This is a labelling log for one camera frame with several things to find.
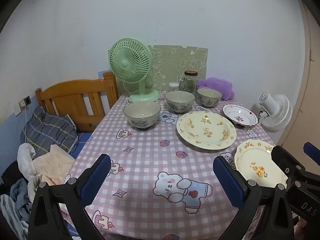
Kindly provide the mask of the scalloped yellow floral plate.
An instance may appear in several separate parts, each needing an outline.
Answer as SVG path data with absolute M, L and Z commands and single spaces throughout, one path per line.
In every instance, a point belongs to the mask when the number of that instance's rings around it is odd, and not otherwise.
M 286 186 L 287 176 L 272 161 L 273 148 L 273 145 L 262 140 L 249 139 L 241 143 L 234 155 L 236 170 L 246 180 L 254 180 L 259 186 Z

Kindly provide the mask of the white red-rimmed plate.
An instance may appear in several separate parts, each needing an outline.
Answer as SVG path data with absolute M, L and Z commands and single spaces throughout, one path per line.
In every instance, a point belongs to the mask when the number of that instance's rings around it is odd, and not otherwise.
M 224 115 L 235 124 L 241 126 L 255 126 L 258 124 L 257 116 L 245 107 L 239 105 L 224 105 L 222 111 Z

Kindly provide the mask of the large yellow floral plate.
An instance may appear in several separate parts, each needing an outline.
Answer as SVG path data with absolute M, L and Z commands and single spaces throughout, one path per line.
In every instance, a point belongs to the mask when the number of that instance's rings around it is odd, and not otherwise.
M 228 148 L 237 136 L 234 125 L 228 119 L 207 111 L 194 111 L 180 116 L 176 129 L 189 144 L 210 151 Z

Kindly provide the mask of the ceramic floral bowl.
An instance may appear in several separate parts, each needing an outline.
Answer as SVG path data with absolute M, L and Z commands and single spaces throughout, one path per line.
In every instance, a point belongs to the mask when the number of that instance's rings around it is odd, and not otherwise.
M 191 109 L 195 96 L 185 91 L 172 91 L 165 94 L 165 100 L 175 113 L 185 113 Z
M 205 107 L 209 108 L 214 107 L 222 98 L 222 94 L 220 92 L 210 88 L 199 88 L 197 90 L 197 93 L 201 100 L 201 103 Z
M 159 116 L 161 106 L 153 101 L 133 102 L 123 109 L 128 122 L 137 129 L 152 127 Z

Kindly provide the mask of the pile of clothes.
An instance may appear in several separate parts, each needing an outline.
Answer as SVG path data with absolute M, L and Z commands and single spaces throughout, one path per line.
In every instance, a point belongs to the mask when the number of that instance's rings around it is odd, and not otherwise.
M 1 175 L 1 231 L 5 239 L 27 239 L 32 201 L 28 181 L 36 176 L 33 164 L 11 163 Z

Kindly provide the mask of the peach cloth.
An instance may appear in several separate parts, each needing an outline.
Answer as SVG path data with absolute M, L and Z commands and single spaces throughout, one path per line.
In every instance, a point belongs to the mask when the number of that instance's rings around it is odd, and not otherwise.
M 57 145 L 51 145 L 48 153 L 33 160 L 40 182 L 50 186 L 63 184 L 74 162 L 75 159 Z

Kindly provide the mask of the white floor fan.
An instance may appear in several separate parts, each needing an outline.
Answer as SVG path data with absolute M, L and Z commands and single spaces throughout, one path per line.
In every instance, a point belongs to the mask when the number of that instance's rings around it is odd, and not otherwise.
M 258 98 L 259 105 L 263 111 L 259 123 L 269 133 L 277 133 L 285 129 L 289 124 L 293 108 L 291 102 L 284 94 L 272 96 L 263 92 Z

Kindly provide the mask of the white plastic bag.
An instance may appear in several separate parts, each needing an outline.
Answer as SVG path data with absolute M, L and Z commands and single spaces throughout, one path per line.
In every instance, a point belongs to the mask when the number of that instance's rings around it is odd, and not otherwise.
M 18 148 L 18 169 L 21 172 L 21 174 L 23 174 L 23 176 L 27 179 L 27 181 L 39 177 L 33 163 L 33 158 L 35 157 L 35 154 L 35 149 L 29 143 L 23 143 Z

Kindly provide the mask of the blue bed sheet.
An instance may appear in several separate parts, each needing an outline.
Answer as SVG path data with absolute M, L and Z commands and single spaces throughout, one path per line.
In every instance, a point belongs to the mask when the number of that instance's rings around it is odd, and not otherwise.
M 92 132 L 78 133 L 78 142 L 71 151 L 71 156 L 76 159 L 85 144 L 92 139 Z

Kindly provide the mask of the grey plaid pillow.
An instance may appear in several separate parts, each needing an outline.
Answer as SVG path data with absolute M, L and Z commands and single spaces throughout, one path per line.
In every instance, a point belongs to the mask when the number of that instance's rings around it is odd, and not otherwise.
M 52 145 L 70 154 L 78 142 L 78 134 L 69 115 L 51 115 L 39 106 L 23 128 L 20 141 L 31 144 L 37 158 L 48 153 Z

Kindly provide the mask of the pink checkered tablecloth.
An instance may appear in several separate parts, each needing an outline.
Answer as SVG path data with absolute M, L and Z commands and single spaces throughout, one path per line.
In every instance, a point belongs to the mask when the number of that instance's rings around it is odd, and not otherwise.
M 185 142 L 176 131 L 178 116 L 159 99 L 159 120 L 148 130 L 132 127 L 123 113 L 121 96 L 92 133 L 68 172 L 79 177 L 102 154 L 110 156 L 112 171 L 86 211 L 105 239 L 218 239 L 236 215 L 213 172 L 218 155 L 233 159 L 248 139 L 270 142 L 261 128 L 238 127 L 227 149 L 206 151 Z M 172 203 L 153 192 L 161 172 L 191 180 L 199 196 L 188 194 Z

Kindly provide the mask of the purple plush toy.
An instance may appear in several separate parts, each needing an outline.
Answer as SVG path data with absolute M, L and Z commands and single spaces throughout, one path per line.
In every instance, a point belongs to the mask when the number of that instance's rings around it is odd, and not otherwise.
M 199 88 L 210 88 L 220 92 L 222 100 L 232 100 L 235 97 L 232 83 L 224 79 L 217 77 L 199 79 L 197 85 Z

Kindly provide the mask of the wooden bed headboard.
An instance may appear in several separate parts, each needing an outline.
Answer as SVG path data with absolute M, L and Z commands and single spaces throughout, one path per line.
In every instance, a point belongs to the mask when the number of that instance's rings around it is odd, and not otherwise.
M 112 108 L 119 99 L 116 77 L 111 71 L 102 79 L 80 79 L 57 83 L 35 95 L 49 114 L 69 115 L 81 132 L 93 132 L 106 115 L 101 97 L 107 97 Z

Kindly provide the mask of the glass jar with lid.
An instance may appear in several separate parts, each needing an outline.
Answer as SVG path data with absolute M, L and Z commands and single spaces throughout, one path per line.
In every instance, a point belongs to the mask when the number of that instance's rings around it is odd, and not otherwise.
M 198 72 L 186 70 L 184 76 L 179 80 L 179 90 L 196 96 L 198 90 Z

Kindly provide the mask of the cotton swab container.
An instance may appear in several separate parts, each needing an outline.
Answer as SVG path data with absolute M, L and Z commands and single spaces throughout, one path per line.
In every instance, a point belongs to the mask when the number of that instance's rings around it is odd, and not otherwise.
M 179 83 L 178 82 L 170 82 L 169 87 L 171 91 L 179 91 Z

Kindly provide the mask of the green patterned cardboard panel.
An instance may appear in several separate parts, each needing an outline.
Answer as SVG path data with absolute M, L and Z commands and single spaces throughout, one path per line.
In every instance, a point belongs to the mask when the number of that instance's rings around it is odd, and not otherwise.
M 207 48 L 156 45 L 149 49 L 152 65 L 145 80 L 147 88 L 168 92 L 169 83 L 179 82 L 187 70 L 196 71 L 199 79 L 206 77 Z

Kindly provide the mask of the green desk fan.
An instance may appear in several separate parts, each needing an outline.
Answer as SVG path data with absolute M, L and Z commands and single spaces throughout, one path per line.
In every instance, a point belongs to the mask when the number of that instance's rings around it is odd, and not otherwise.
M 124 83 L 138 85 L 138 89 L 129 95 L 131 102 L 157 101 L 160 98 L 157 90 L 146 88 L 145 85 L 152 67 L 151 60 L 149 48 L 133 38 L 117 41 L 108 53 L 113 74 Z

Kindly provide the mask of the wall power socket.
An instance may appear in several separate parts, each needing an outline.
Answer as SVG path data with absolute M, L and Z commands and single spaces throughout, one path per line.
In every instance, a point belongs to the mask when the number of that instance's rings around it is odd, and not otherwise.
M 31 104 L 31 98 L 30 96 L 27 96 L 22 101 L 18 103 L 21 110 L 24 110 L 26 107 L 28 107 Z

